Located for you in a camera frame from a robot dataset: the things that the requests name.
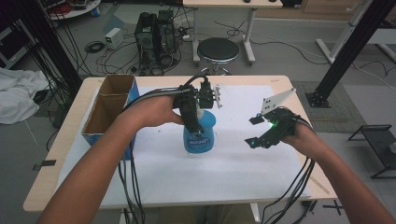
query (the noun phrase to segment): gray floor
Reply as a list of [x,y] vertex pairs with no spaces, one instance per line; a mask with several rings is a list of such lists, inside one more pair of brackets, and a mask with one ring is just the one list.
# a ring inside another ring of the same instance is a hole
[[[68,26],[73,34],[82,55],[83,48],[91,41],[104,42],[106,34],[114,26],[124,28],[125,34],[134,31],[134,20],[143,10],[142,7],[125,5],[102,5],[102,15],[98,18],[89,14],[68,20]],[[222,22],[231,26],[239,26],[240,23],[209,17],[213,21]],[[186,21],[177,21],[187,26]],[[256,20],[252,39],[256,42],[269,42],[275,39],[286,42],[299,48],[305,49],[312,54],[303,51],[304,55],[316,63],[326,63],[317,44],[316,38],[322,38],[331,46],[343,31],[346,21],[287,21],[287,20]],[[200,25],[200,38],[211,36],[227,36],[227,29],[213,22]],[[241,34],[233,38],[240,43]],[[134,38],[126,38],[127,43]],[[191,43],[182,46],[183,59],[180,64],[166,76],[191,76],[196,74],[201,67],[195,67],[191,62]],[[313,64],[305,60],[296,49],[282,44],[253,45],[257,62],[250,65],[246,62],[246,54],[242,52],[234,62],[226,67],[234,75],[285,75],[290,80],[321,81],[329,69],[329,64]],[[102,66],[95,62],[104,50],[87,57],[86,64],[92,74],[103,76]],[[122,66],[127,63],[136,53],[135,44],[126,46],[115,52],[107,61],[107,71],[114,71],[114,66]],[[374,45],[366,46],[358,56],[354,64],[365,65],[369,62],[379,61],[390,69],[396,64],[390,60],[380,49]],[[20,60],[14,69],[37,70],[37,66],[30,57]],[[362,68],[365,72],[355,68],[349,68],[341,80],[347,93],[353,100],[361,115],[368,124],[396,124],[396,69],[389,72],[385,77],[384,69],[380,63],[372,63]],[[0,124],[0,223],[33,223],[38,214],[24,212],[23,202],[32,186],[37,171],[32,170],[34,164],[38,164],[46,158],[46,144],[55,129],[51,126],[48,118],[31,117],[12,125]],[[374,152],[365,142],[348,142],[349,134],[344,133],[320,133],[352,167],[359,177],[375,193],[378,199],[396,216],[396,180],[372,180],[370,175],[381,169]],[[319,202],[313,211],[308,213],[302,223],[348,223],[345,212],[341,215],[336,209],[323,208],[322,205],[333,205],[333,201]],[[268,211],[266,217],[271,216],[282,204]],[[298,203],[294,205],[280,223],[291,223],[303,212],[303,207]],[[157,209],[148,210],[148,223],[156,223],[158,218]],[[100,211],[95,223],[119,223],[120,211]]]

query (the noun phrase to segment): cardboard box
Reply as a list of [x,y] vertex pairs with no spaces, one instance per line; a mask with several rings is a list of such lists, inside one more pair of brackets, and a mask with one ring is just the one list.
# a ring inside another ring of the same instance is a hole
[[[138,96],[134,76],[107,75],[82,129],[84,139],[92,146],[110,127],[124,106]],[[125,151],[125,159],[131,159],[129,147]]]

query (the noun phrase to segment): white cloth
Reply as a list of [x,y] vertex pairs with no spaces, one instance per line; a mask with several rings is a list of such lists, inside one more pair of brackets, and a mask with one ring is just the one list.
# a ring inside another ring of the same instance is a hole
[[39,108],[35,93],[48,87],[44,74],[10,71],[0,67],[0,123],[12,124],[28,119]]

